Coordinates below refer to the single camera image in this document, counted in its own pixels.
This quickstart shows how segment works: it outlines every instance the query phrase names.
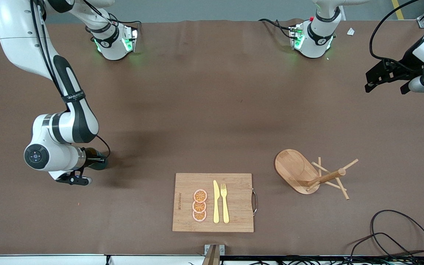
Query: paper scrap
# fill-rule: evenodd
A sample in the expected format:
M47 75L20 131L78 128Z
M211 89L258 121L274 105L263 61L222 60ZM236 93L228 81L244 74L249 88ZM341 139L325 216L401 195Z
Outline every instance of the paper scrap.
M350 28L350 30L348 30L347 35L350 35L350 36L354 35L354 29Z

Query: orange slice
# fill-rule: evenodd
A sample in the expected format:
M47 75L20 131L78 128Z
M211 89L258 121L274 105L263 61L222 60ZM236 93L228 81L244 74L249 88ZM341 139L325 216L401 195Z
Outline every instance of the orange slice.
M205 202L205 200L207 199L207 193L200 189L194 192L194 200L198 203L202 203Z
M194 201L192 203L192 209L195 213L204 213L206 207L207 205L205 204L205 202Z
M194 218L195 221L202 222L207 217L207 212L204 211L204 213L195 213L192 212L192 218Z

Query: wooden stick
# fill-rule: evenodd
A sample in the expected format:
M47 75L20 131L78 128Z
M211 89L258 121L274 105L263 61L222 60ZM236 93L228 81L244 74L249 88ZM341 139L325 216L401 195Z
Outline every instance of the wooden stick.
M323 184L326 184L326 185L332 186L333 188L337 188L337 189L341 190L340 186L335 185L335 184L333 184L331 182L328 182L327 181L327 182L324 182Z
M344 187L343 187L343 183L341 183L340 178L336 178L336 181L338 182L338 185L340 185L340 189L341 189L341 191L343 192L343 196L344 196L344 198L345 198L346 200L349 200L350 198L349 198L349 196L348 196L348 193L346 193L346 188L344 188Z
M325 168L323 168L323 166L320 166L319 164L312 162L312 165L318 167L318 169L321 169L323 171L325 171L327 174L330 174L330 171L326 170Z
M321 157L318 157L318 165L322 166L322 158ZM321 176L322 176L322 169L318 168L318 177L321 177Z
M332 172L328 175L325 175L325 176L322 176L318 179L314 179L312 181L309 181L308 185L310 185L310 188L308 188L307 190L311 190L312 188L314 188L315 186L317 186L320 183L325 183L325 182L330 181L334 178L342 177L344 175L346 175L346 170L344 170L343 168L340 168L340 169L338 169L338 170L336 170L336 171L334 171L334 172Z
M350 164L347 164L346 166L343 167L343 169L348 169L350 168L350 166L354 165L355 163L357 163L359 161L358 158L356 158L353 162L351 162Z
M351 162L352 163L352 165L354 165L355 163L357 162L357 159L355 160L355 161L353 161L353 162ZM312 165L314 165L314 166L316 166L316 167L318 167L318 168L321 168L321 170L323 170L323 171L325 171L325 172L328 172L329 173L329 171L328 170L326 170L325 168L322 168L321 166L319 166L317 163L315 163L315 162L312 162ZM347 189L346 188L344 188L343 187L343 183L341 183L341 180L340 180L340 178L335 178L336 179L336 181L337 181L337 183L338 183L338 188L340 188L340 190L343 192L343 195L344 195L344 198L345 199L347 199L347 200L349 200L350 198L349 198L349 196L348 196L348 193L346 193L346 191L347 191Z
M317 164L317 163L315 163L315 162L312 162L312 165L314 165L314 166L318 167L318 169L323 170L323 171L325 171L326 173L330 174L330 171L328 171L328 170L326 170L325 168L323 168L323 166L320 166L319 164ZM335 185L335 184L333 184L333 183L331 183L331 182L325 182L325 184L330 185L330 186L335 187L335 188L339 188L339 189L341 190L341 187L340 187L340 186Z

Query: yellow floor line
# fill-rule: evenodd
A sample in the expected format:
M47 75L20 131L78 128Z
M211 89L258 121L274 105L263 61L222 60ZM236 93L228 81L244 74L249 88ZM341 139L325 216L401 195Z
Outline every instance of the yellow floor line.
M398 0L392 0L392 5L393 5L393 8L399 7L399 1ZM403 20L402 10L397 10L395 12L395 14L397 15L398 20Z

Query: metal clamp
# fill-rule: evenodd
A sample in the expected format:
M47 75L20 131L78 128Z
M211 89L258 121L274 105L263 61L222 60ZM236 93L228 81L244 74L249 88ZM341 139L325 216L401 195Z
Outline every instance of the metal clamp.
M254 211L253 211L253 216L254 216L256 215L256 211L258 210L258 195L256 195L254 188L251 188L251 191L253 192L251 196L251 207L253 207L253 195L254 195Z
M215 244L204 245L204 255L207 255L209 249L212 248ZM225 245L215 245L216 251L220 253L220 255L225 255Z

